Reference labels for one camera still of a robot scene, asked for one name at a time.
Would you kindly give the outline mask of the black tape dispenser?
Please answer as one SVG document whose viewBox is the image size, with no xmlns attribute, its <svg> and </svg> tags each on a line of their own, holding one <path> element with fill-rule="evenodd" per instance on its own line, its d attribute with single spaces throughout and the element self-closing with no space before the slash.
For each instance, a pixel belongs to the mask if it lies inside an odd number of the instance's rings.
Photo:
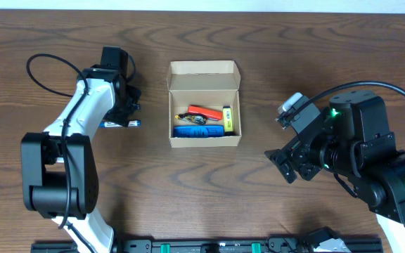
<svg viewBox="0 0 405 253">
<path fill-rule="evenodd" d="M 197 113 L 187 112 L 184 114 L 177 114 L 174 117 L 180 121 L 197 124 L 197 125 L 205 125 L 207 123 L 206 116 L 197 114 Z"/>
</svg>

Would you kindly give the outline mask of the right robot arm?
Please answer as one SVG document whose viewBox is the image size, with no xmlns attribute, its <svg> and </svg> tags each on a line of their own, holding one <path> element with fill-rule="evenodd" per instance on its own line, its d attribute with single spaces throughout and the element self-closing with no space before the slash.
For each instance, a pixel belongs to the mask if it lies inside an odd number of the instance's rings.
<svg viewBox="0 0 405 253">
<path fill-rule="evenodd" d="M 405 150 L 397 150 L 384 100 L 372 91 L 339 93 L 318 109 L 295 93 L 278 109 L 279 122 L 296 136 L 265 155 L 292 183 L 332 173 L 368 205 L 394 252 L 405 252 Z"/>
</svg>

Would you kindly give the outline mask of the red stapler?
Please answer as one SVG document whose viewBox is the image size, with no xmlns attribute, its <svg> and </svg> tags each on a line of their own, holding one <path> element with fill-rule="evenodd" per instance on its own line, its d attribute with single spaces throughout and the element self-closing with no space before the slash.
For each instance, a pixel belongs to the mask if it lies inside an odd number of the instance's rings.
<svg viewBox="0 0 405 253">
<path fill-rule="evenodd" d="M 188 113 L 203 115 L 206 118 L 213 120 L 213 121 L 219 121 L 219 120 L 223 119 L 222 111 L 199 107 L 199 106 L 195 106 L 195 105 L 190 105 L 188 107 Z"/>
</svg>

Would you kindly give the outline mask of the yellow highlighter marker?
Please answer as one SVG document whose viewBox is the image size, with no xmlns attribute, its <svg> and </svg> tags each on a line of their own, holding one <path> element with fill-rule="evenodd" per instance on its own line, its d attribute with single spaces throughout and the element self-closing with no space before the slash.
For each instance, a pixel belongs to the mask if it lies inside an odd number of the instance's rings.
<svg viewBox="0 0 405 253">
<path fill-rule="evenodd" d="M 230 106 L 223 107 L 223 121 L 224 121 L 224 135 L 233 136 L 234 127 L 233 127 L 233 115 Z"/>
</svg>

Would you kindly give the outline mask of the blue whiteboard marker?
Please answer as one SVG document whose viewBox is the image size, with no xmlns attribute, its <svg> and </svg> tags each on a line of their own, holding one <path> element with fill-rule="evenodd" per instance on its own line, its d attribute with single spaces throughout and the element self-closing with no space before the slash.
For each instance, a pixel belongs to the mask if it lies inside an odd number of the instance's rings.
<svg viewBox="0 0 405 253">
<path fill-rule="evenodd" d="M 99 128 L 120 128 L 120 127 L 124 127 L 124 128 L 132 128 L 132 127 L 139 127 L 141 125 L 141 121 L 140 120 L 132 120 L 132 121 L 128 121 L 126 124 L 117 124 L 114 122 L 101 122 L 99 124 Z"/>
</svg>

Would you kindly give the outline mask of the cardboard box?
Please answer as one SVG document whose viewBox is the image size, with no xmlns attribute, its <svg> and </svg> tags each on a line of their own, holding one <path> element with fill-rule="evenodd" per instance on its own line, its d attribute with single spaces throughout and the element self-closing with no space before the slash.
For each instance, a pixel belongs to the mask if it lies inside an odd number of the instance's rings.
<svg viewBox="0 0 405 253">
<path fill-rule="evenodd" d="M 173 148 L 237 146 L 242 137 L 240 119 L 241 76 L 233 60 L 172 61 L 167 73 L 169 94 L 169 142 Z M 222 111 L 230 107 L 233 133 L 220 137 L 177 137 L 174 129 L 187 123 L 175 116 L 190 106 Z"/>
</svg>

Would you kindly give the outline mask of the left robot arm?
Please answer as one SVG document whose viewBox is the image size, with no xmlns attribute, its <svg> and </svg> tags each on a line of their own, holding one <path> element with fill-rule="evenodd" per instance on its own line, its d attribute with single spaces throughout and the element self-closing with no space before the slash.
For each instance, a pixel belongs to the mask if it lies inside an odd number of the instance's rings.
<svg viewBox="0 0 405 253">
<path fill-rule="evenodd" d="M 105 46 L 101 61 L 77 71 L 75 93 L 58 118 L 20 144 L 26 208 L 65 230 L 72 242 L 38 242 L 31 252 L 123 252 L 123 243 L 96 207 L 99 192 L 91 141 L 101 124 L 132 127 L 141 91 L 130 85 L 133 58 Z"/>
</svg>

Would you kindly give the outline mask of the blue plastic holder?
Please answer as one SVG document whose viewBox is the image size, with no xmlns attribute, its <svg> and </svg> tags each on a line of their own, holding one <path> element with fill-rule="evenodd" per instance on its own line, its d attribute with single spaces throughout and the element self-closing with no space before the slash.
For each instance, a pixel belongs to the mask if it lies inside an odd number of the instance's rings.
<svg viewBox="0 0 405 253">
<path fill-rule="evenodd" d="M 224 136 L 221 125 L 176 126 L 173 130 L 175 138 L 214 138 Z"/>
</svg>

